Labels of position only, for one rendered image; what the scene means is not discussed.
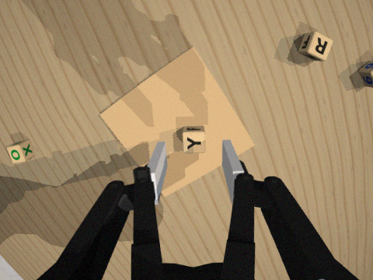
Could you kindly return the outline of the wooden letter block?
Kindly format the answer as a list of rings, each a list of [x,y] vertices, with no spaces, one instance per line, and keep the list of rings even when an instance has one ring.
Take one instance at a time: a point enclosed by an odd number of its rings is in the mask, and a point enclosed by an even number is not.
[[[365,86],[373,88],[373,61],[369,61],[359,73]]]
[[[323,36],[321,33],[316,31],[305,33],[298,53],[313,61],[325,61],[332,44],[333,40]]]
[[[13,163],[23,163],[35,156],[30,140],[23,140],[7,147]]]
[[[183,127],[183,153],[205,153],[204,126]]]

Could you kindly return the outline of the tan square mat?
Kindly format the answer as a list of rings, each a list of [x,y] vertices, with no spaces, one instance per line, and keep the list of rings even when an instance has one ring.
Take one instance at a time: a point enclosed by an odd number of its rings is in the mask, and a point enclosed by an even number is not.
[[[139,166],[166,142],[164,197],[222,165],[222,140],[237,156],[252,139],[194,47],[100,114]],[[183,153],[183,127],[204,126],[206,152]]]

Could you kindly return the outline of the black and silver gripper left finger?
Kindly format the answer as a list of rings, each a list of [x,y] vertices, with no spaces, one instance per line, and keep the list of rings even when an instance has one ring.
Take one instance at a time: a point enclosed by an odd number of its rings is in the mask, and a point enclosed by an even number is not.
[[[107,184],[57,262],[37,280],[102,280],[131,210],[131,280],[165,280],[155,205],[166,170],[166,142],[157,142],[148,164],[133,170],[133,184]]]

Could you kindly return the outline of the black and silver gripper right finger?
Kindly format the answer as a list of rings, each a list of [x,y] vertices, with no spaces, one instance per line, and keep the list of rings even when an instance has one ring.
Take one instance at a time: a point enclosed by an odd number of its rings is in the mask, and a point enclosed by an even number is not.
[[[222,140],[222,168],[233,204],[220,280],[254,280],[254,207],[261,208],[290,280],[359,280],[333,257],[284,182],[254,180],[231,140]]]

